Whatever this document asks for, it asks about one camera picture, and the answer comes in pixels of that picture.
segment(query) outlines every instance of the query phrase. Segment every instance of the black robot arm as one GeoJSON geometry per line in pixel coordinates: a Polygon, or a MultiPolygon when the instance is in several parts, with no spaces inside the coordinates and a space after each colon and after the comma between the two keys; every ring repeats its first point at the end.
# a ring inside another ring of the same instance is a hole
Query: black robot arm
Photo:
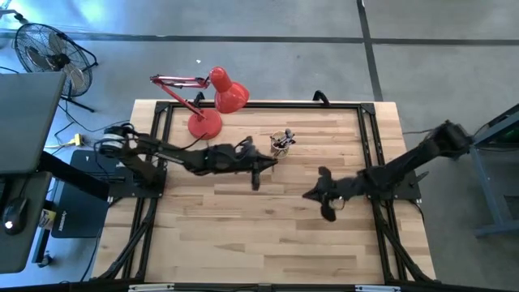
{"type": "Polygon", "coordinates": [[[100,154],[119,159],[142,179],[143,184],[153,184],[161,170],[151,162],[142,161],[138,157],[140,154],[164,158],[196,175],[251,172],[254,190],[260,188],[260,173],[277,163],[276,158],[261,154],[250,136],[236,146],[218,144],[200,150],[187,150],[188,147],[180,148],[162,142],[126,125],[106,129],[98,143],[101,144],[100,154]],[[131,147],[132,140],[136,142],[135,147],[131,147]]]}
{"type": "Polygon", "coordinates": [[[324,166],[319,168],[320,178],[303,198],[321,203],[321,214],[328,221],[335,221],[337,200],[349,200],[355,195],[368,194],[380,198],[391,191],[405,175],[436,157],[456,158],[467,153],[473,143],[463,127],[446,121],[434,130],[414,149],[395,158],[386,165],[360,170],[355,178],[332,179],[332,173],[324,166]]]}

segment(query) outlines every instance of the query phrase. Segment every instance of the wooden table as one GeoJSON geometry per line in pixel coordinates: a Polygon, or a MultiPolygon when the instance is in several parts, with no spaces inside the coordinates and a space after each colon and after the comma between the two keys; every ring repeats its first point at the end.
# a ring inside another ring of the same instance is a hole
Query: wooden table
{"type": "MultiPolygon", "coordinates": [[[[131,122],[137,131],[150,132],[155,103],[135,102],[131,122]]],[[[397,107],[377,102],[375,109],[384,156],[390,161],[405,152],[397,107]]],[[[169,143],[183,146],[194,140],[187,131],[190,115],[186,109],[174,110],[169,143]]],[[[297,143],[287,158],[262,173],[259,191],[251,190],[249,174],[197,177],[170,162],[146,281],[382,283],[371,204],[363,197],[353,198],[337,213],[337,221],[329,223],[321,218],[317,203],[301,198],[315,185],[320,165],[326,165],[334,178],[352,176],[365,167],[356,113],[241,109],[221,118],[223,129],[210,144],[236,144],[252,135],[257,148],[269,154],[269,136],[287,127],[297,143]]],[[[199,142],[193,149],[204,147],[205,142],[199,142]]],[[[134,207],[135,200],[124,199],[109,210],[93,276],[103,273],[127,243],[134,207]]],[[[402,244],[424,273],[434,277],[420,213],[406,201],[396,201],[395,211],[402,244]]],[[[391,249],[389,254],[397,275],[391,249]]],[[[140,244],[134,270],[139,255],[140,244]]]]}

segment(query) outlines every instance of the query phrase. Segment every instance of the metal stand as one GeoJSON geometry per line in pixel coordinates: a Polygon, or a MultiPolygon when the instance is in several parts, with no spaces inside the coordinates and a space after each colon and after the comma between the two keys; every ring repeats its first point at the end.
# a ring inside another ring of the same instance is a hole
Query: metal stand
{"type": "Polygon", "coordinates": [[[70,102],[72,105],[76,105],[76,106],[78,106],[78,107],[80,107],[80,108],[82,108],[84,110],[87,110],[87,111],[89,111],[91,113],[95,113],[96,112],[94,109],[91,109],[91,108],[87,107],[86,105],[80,104],[79,102],[74,101],[72,99],[72,84],[69,85],[69,87],[68,87],[68,94],[67,94],[67,96],[66,97],[59,97],[59,98],[61,98],[62,101],[70,102]]]}
{"type": "Polygon", "coordinates": [[[519,146],[501,144],[499,142],[491,143],[501,135],[519,127],[519,105],[514,106],[499,117],[490,121],[489,125],[491,126],[488,130],[484,131],[481,135],[476,136],[474,144],[470,148],[470,155],[472,156],[472,161],[476,167],[479,183],[483,188],[483,193],[487,200],[488,208],[490,209],[494,224],[476,229],[474,231],[476,237],[519,230],[519,220],[513,220],[505,199],[506,195],[496,194],[492,191],[490,177],[485,170],[481,154],[479,153],[479,149],[484,147],[502,148],[503,150],[506,150],[509,146],[513,146],[514,148],[519,146]]]}

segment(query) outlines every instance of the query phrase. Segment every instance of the concrete floor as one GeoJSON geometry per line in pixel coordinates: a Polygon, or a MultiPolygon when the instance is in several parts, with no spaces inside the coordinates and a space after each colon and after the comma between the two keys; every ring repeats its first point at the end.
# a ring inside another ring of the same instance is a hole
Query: concrete floor
{"type": "MultiPolygon", "coordinates": [[[[365,0],[372,37],[517,39],[519,2],[513,0],[365,0]]],[[[161,36],[362,37],[355,0],[12,0],[32,22],[65,32],[161,36]]],[[[11,15],[2,29],[17,29],[11,15]]],[[[99,59],[93,84],[78,101],[95,114],[71,107],[90,129],[130,117],[138,98],[166,98],[150,75],[205,75],[214,66],[247,85],[253,99],[308,100],[316,89],[333,101],[373,101],[363,44],[80,41],[99,59]]],[[[0,66],[23,71],[11,40],[0,39],[0,66]]],[[[516,46],[374,45],[385,101],[397,103],[404,131],[434,127],[445,119],[468,132],[518,101],[516,46]]],[[[194,91],[182,90],[186,98],[194,91]]],[[[67,125],[58,111],[50,133],[67,125]]],[[[73,126],[63,139],[76,132],[73,126]]],[[[421,135],[407,135],[408,148],[421,135]]],[[[50,136],[49,143],[54,144],[50,136]]],[[[69,161],[72,149],[58,155],[69,161]]],[[[472,230],[491,223],[470,158],[438,159],[420,182],[427,237],[436,275],[445,283],[519,290],[519,236],[476,239],[472,230]]],[[[0,287],[78,281],[94,240],[51,239],[56,263],[28,264],[0,276],[0,287]]]]}

